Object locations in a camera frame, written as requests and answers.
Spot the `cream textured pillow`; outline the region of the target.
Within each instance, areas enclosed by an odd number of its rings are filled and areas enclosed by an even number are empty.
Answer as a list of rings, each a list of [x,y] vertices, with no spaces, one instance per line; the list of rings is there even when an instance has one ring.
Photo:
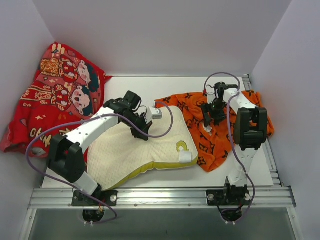
[[[147,141],[132,136],[123,123],[103,133],[88,149],[87,172],[110,190],[149,170],[194,166],[198,150],[176,106],[162,107],[162,118],[153,120]]]

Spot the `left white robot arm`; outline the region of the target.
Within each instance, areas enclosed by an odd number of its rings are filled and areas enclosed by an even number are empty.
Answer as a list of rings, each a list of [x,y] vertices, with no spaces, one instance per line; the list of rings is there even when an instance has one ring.
[[[138,114],[141,98],[128,91],[123,98],[108,100],[88,121],[65,135],[56,135],[50,141],[48,167],[75,188],[82,190],[83,200],[90,206],[101,201],[99,184],[86,172],[84,153],[107,130],[119,123],[130,127],[137,139],[147,141],[152,125],[152,109]]]

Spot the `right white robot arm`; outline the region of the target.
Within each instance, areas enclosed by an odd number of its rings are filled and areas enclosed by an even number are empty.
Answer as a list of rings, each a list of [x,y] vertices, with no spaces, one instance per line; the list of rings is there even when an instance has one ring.
[[[232,205],[238,200],[248,203],[253,197],[248,191],[250,182],[249,170],[254,157],[268,133],[268,112],[264,107],[251,103],[235,84],[218,82],[209,90],[204,89],[207,102],[202,110],[204,126],[209,132],[211,123],[218,125],[223,120],[229,120],[230,111],[236,113],[233,126],[228,126],[228,137],[235,157],[234,166],[225,179],[222,200]]]

